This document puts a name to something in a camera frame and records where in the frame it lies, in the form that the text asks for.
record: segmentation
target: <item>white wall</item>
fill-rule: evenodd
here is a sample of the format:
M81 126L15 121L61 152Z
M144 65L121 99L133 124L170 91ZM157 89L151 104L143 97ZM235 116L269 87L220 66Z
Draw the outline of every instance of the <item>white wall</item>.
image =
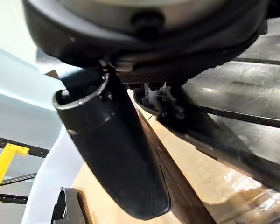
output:
M21 1L0 0L0 137L50 149L61 127L51 99L63 85L41 74L35 58L36 46ZM16 156L5 178L37 172L42 161ZM32 183L3 186L0 193L28 196ZM0 203L0 223L21 223L24 209L24 205Z

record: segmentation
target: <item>metal rod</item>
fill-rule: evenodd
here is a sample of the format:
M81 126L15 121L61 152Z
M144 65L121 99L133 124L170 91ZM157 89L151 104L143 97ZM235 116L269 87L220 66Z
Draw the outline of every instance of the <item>metal rod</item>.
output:
M33 178L36 177L36 174L37 173L27 174L27 175L18 176L18 177L10 178L10 179L7 179L7 180L3 180L0 184L0 186L4 186L4 185L12 184L12 183L17 183L17 182L33 179Z

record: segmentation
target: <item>black metal panel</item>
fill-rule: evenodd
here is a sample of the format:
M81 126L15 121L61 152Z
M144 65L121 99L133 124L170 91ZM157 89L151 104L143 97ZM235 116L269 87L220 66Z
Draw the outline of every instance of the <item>black metal panel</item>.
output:
M0 201L3 203L27 204L27 200L26 196L0 194Z
M7 143L29 148L28 155L45 158L47 156L47 154L49 153L49 150L44 149L44 148L39 148L39 147L23 144L23 143L20 143L17 141L12 141L12 140L8 140L8 139L4 139L4 138L0 137L0 148L4 148Z

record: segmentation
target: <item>yellow ladder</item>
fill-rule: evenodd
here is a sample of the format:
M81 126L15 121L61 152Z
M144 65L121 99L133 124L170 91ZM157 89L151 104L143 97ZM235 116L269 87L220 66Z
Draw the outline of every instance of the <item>yellow ladder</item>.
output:
M16 154L27 155L29 148L7 143L0 155L0 184Z

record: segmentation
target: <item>black knob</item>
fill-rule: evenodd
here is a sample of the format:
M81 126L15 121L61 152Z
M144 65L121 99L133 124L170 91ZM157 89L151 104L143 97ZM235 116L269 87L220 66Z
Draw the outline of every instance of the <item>black knob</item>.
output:
M132 18L136 36L142 40L155 40L164 30L165 18L158 12L146 12Z

